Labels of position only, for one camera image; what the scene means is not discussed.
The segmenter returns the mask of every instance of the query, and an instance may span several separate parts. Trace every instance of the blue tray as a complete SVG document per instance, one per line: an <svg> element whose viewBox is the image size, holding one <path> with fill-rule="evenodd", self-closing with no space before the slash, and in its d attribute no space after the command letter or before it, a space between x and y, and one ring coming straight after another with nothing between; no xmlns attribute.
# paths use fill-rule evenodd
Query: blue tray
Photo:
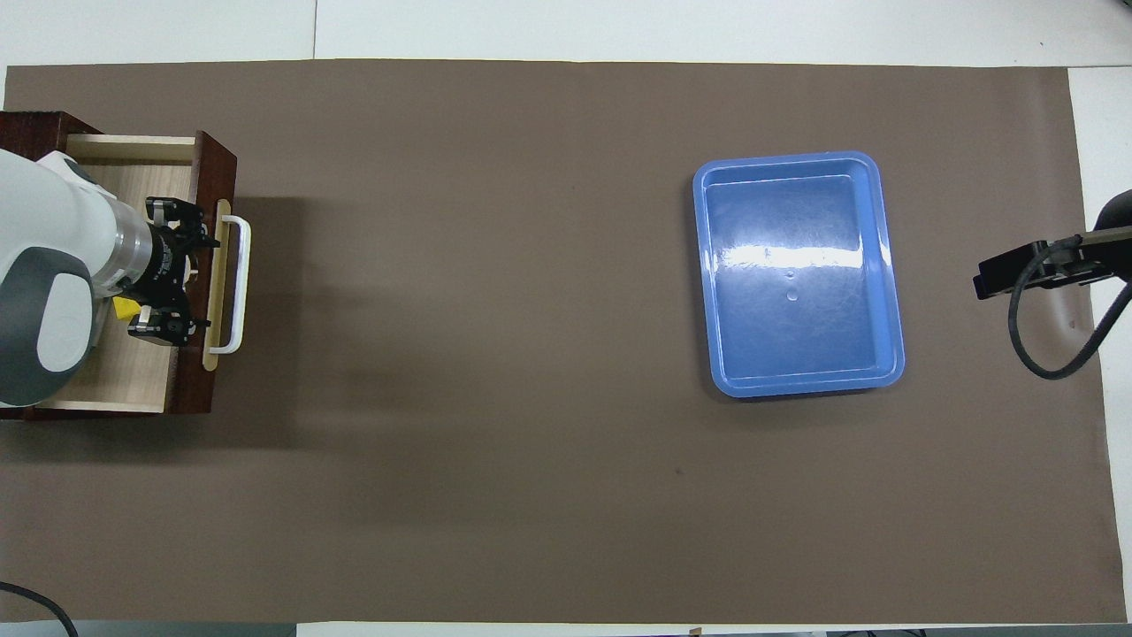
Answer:
<svg viewBox="0 0 1132 637"><path fill-rule="evenodd" d="M881 173L858 152L704 164L693 182L712 377L736 398L904 370Z"/></svg>

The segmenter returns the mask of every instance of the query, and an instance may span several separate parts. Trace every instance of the open drawer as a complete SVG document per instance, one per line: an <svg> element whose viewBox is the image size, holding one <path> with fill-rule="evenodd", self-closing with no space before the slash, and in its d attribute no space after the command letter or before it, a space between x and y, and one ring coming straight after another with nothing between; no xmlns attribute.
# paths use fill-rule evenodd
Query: open drawer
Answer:
<svg viewBox="0 0 1132 637"><path fill-rule="evenodd" d="M186 347L165 347L130 337L126 324L115 320L110 309L97 345L67 386L35 407L0 410L0 418L54 420L209 412L216 364L215 356L208 353L218 341L229 249L225 223L220 222L220 216L230 213L235 156L203 131L192 137L103 135L61 112L0 113L0 147L31 160L62 150L102 187L138 210L145 209L147 196L196 203L205 212L209 233L223 243L216 250L197 252L197 273L186 285L192 315L207 316L213 328L198 329Z"/></svg>

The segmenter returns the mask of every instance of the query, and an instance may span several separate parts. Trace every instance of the brown paper surface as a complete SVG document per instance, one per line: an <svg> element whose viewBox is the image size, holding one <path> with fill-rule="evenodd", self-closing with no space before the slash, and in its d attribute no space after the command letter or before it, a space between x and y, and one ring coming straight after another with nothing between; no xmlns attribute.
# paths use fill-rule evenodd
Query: brown paper surface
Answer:
<svg viewBox="0 0 1132 637"><path fill-rule="evenodd" d="M1063 69L15 67L6 106L207 130L255 227L212 415L0 427L0 573L72 617L1125 619L1098 365L1032 377L970 282L1082 229ZM850 148L904 377L728 399L692 175ZM1049 365L1091 326L1023 313Z"/></svg>

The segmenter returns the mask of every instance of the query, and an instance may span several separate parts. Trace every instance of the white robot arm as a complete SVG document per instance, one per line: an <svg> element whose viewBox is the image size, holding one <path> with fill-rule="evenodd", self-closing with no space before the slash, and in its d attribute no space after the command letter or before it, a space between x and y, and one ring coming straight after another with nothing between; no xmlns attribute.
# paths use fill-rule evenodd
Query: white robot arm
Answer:
<svg viewBox="0 0 1132 637"><path fill-rule="evenodd" d="M200 208L155 197L146 207L153 223L62 153L0 150L0 407L34 405L78 371L108 296L142 303L129 333L154 343L183 346L207 325L183 289L185 259L217 244Z"/></svg>

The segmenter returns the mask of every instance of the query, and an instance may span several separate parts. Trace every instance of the drawer handle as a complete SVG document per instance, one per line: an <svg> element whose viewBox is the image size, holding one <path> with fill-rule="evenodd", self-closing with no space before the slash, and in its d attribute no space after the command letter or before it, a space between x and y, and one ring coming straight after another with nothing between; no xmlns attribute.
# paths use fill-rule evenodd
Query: drawer handle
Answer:
<svg viewBox="0 0 1132 637"><path fill-rule="evenodd" d="M251 224L242 216L221 215L224 223L234 223L240 229L240 256L235 261L235 298L232 301L232 330L228 345L209 347L209 354L232 354L243 343L243 312L248 304L248 269L251 266Z"/></svg>

